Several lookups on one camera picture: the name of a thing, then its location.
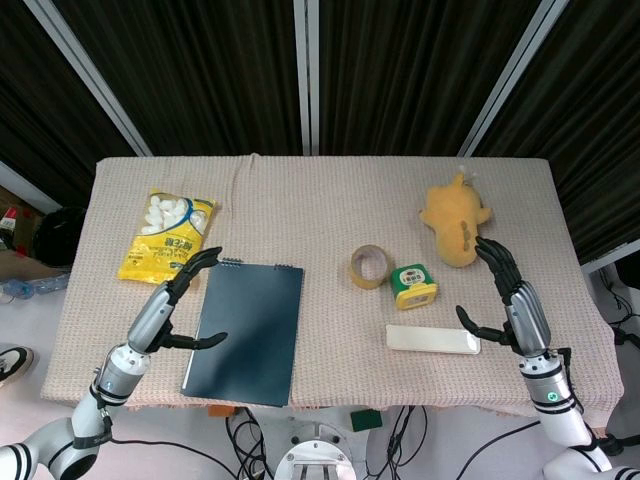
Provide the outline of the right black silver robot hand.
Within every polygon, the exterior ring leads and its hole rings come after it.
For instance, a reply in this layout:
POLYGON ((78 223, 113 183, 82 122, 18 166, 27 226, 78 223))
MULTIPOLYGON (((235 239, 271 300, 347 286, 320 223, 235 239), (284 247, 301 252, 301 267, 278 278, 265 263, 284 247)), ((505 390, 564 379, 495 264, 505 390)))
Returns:
POLYGON ((503 329, 480 327, 456 306, 462 326, 477 338, 509 346, 516 354, 537 357, 549 350, 551 331, 539 297, 525 281, 511 252, 499 242, 477 236, 476 254, 488 265, 507 315, 503 329))

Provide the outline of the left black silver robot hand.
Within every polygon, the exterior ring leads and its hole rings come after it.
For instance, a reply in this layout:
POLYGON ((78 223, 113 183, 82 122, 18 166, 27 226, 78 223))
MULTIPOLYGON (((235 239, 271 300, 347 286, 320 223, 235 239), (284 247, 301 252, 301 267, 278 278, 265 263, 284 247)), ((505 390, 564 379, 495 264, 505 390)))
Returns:
POLYGON ((195 339, 172 333, 170 321, 175 306, 189 289, 192 280, 205 268, 218 264, 221 247, 208 248, 192 256, 169 281, 161 283, 137 315, 127 334, 128 345, 138 353, 151 354, 160 348, 206 350, 223 342, 227 332, 195 339))

